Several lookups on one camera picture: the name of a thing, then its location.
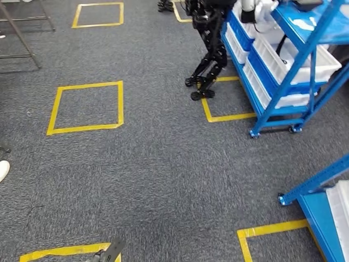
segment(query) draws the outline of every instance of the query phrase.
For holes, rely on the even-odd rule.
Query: blue metal frame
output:
[[[291,189],[289,193],[280,196],[279,201],[283,205],[289,205],[300,195],[305,195],[319,190],[321,186],[349,170],[349,154],[328,166],[315,176],[313,176],[302,184]]]
[[[231,56],[231,60],[238,72],[242,84],[243,85],[246,93],[249,97],[253,108],[257,115],[257,121],[254,127],[250,131],[252,137],[259,136],[260,130],[265,127],[274,126],[291,126],[294,132],[300,132],[305,123],[308,122],[314,114],[317,113],[321,106],[328,101],[335,91],[338,90],[347,78],[349,78],[349,68],[345,67],[341,70],[334,81],[330,83],[326,88],[326,92],[323,92],[318,98],[314,97],[315,87],[315,64],[316,64],[316,47],[319,43],[332,43],[332,44],[343,44],[349,43],[349,19],[343,18],[343,15],[339,11],[342,4],[349,2],[349,0],[332,0],[332,2],[325,3],[317,9],[309,12],[303,13],[298,12],[292,6],[291,2],[281,3],[276,10],[272,12],[273,17],[283,29],[295,46],[298,49],[298,54],[295,58],[292,66],[286,75],[283,81],[279,88],[274,93],[271,100],[269,102],[266,109],[264,109],[259,99],[254,93],[249,80],[243,71],[243,66],[239,64],[231,48],[230,48],[228,41],[225,39],[225,32],[226,25],[225,25],[222,32],[222,38],[227,47],[228,52]],[[308,19],[310,16],[316,16],[319,19],[317,25],[314,31],[303,32],[299,27],[294,25],[287,17],[287,14],[295,16],[305,16]],[[340,33],[336,33],[333,28],[329,28],[329,25],[334,23],[335,25],[344,25],[347,22],[347,26],[342,26]],[[308,106],[288,106],[284,108],[275,109],[275,106],[279,100],[289,93],[291,88],[291,81],[296,75],[299,68],[311,54],[311,62],[311,79],[310,79],[310,101]],[[277,120],[277,121],[268,121],[271,116],[283,116],[283,115],[296,115],[302,114],[302,117]]]
[[[323,187],[347,170],[349,153],[287,194],[280,195],[278,199],[283,206],[297,200],[328,262],[344,262],[329,200]]]

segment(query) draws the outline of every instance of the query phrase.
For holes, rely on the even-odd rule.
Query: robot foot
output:
[[[193,85],[196,85],[196,84],[204,84],[204,82],[206,82],[207,78],[204,77],[204,76],[197,76],[196,78],[194,77],[189,77],[189,78],[186,78],[185,79],[185,86],[187,87],[191,87],[191,86],[193,86]]]
[[[159,12],[164,12],[164,11],[168,11],[168,12],[173,12],[173,3],[172,2],[164,2],[164,1],[160,1],[158,3],[158,11]]]
[[[191,96],[191,100],[197,101],[197,100],[201,100],[202,98],[213,98],[214,95],[215,95],[215,93],[214,93],[213,90],[207,89],[207,90],[205,90],[204,92],[200,92],[200,91],[193,92],[190,96]]]

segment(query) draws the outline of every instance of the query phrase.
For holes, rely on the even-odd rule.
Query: yellow tape square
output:
[[[283,222],[271,225],[262,225],[261,227],[256,228],[245,228],[237,230],[237,238],[239,239],[243,256],[245,262],[253,262],[251,253],[250,252],[247,244],[248,237],[262,236],[274,233],[280,233],[285,231],[291,231],[295,229],[308,228],[311,231],[306,219]]]
[[[221,78],[217,78],[216,82],[225,82],[225,81],[237,81],[239,80],[237,76],[224,76]],[[206,98],[201,99],[204,111],[207,116],[207,119],[210,123],[216,122],[225,122],[225,121],[232,121],[232,120],[240,120],[256,117],[255,113],[243,113],[243,114],[234,114],[234,115],[227,115],[227,116],[212,116],[210,107],[208,106],[207,100]]]
[[[70,132],[81,132],[88,130],[99,130],[99,129],[115,129],[124,124],[124,87],[123,81],[117,82],[106,82],[97,84],[87,84],[87,85],[78,85],[78,86],[60,86],[58,87],[56,99],[54,103],[50,122],[48,124],[47,135],[70,133]],[[118,86],[118,122],[112,124],[96,124],[90,126],[79,126],[79,127],[66,127],[66,128],[54,128],[57,115],[60,107],[60,98],[64,90],[74,90],[83,89],[90,87],[106,87],[106,86]]]
[[[38,250],[32,253],[21,255],[20,257],[20,262],[29,262],[46,257],[47,255],[67,256],[86,253],[96,253],[102,249],[107,249],[109,245],[110,243],[96,243],[92,245],[59,247],[53,249]],[[121,254],[118,255],[115,262],[121,262]]]
[[[99,23],[95,25],[78,25],[78,18],[83,7],[98,7],[103,5],[118,5],[120,9],[119,21],[115,23]],[[72,28],[89,28],[99,26],[120,26],[124,23],[124,3],[123,2],[110,2],[110,3],[92,3],[92,4],[79,4],[74,16]]]
[[[179,23],[191,23],[192,22],[192,19],[182,19],[179,16],[179,13],[178,12],[178,9],[176,6],[176,3],[183,4],[184,1],[182,1],[182,0],[172,0],[171,2],[173,3],[173,12],[174,12],[174,15],[176,16],[176,18],[177,19],[178,22],[179,22]]]

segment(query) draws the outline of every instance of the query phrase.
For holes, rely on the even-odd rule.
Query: storage bin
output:
[[[227,23],[225,38],[234,52],[237,62],[240,64],[244,64],[249,52],[244,51],[241,45],[240,45],[239,41],[237,41],[235,34],[230,26],[230,23]]]
[[[349,261],[349,181],[340,180],[326,193],[344,258]]]
[[[244,51],[250,51],[251,49],[251,45],[254,41],[254,35],[252,31],[253,24],[243,24],[233,11],[231,11],[228,22],[234,29],[237,39]]]
[[[251,87],[253,89],[255,94],[259,100],[261,105],[266,109],[267,106],[271,100],[271,96],[265,90],[264,85],[258,77],[256,71],[252,67],[249,58],[246,59],[243,72],[249,80]],[[288,96],[281,97],[279,102],[276,105],[276,109],[282,108],[284,106],[302,106],[307,105],[309,102],[309,94],[290,94]]]
[[[280,50],[280,56],[276,49],[283,36],[281,30],[274,30],[267,34],[258,34],[253,42],[253,47],[267,68],[280,85],[293,64],[298,50],[289,39],[286,39]],[[316,82],[328,82],[332,74],[341,68],[341,65],[323,46],[317,47],[315,70]],[[301,67],[291,82],[292,85],[310,82],[311,56]]]
[[[250,51],[251,44],[254,41],[256,35],[258,34],[256,28],[257,28],[259,32],[270,31],[274,27],[279,28],[274,20],[271,22],[257,23],[256,24],[256,27],[252,23],[241,23],[240,20],[240,17],[241,16],[241,2],[240,0],[237,0],[230,13],[231,14],[228,15],[229,19],[228,21],[231,23],[231,26],[236,33],[237,40],[240,41],[243,50],[246,51]]]
[[[274,78],[274,76],[267,68],[267,66],[262,60],[259,53],[253,45],[249,54],[249,61],[252,67],[256,71],[258,77],[263,83],[265,90],[272,97],[279,88],[279,84]],[[326,82],[317,82],[314,86],[314,92],[319,91],[320,87]],[[298,83],[291,85],[289,91],[286,94],[309,94],[310,83]]]

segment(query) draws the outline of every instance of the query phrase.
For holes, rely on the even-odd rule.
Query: white shoe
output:
[[[4,180],[10,170],[10,163],[5,160],[0,161],[0,182]]]

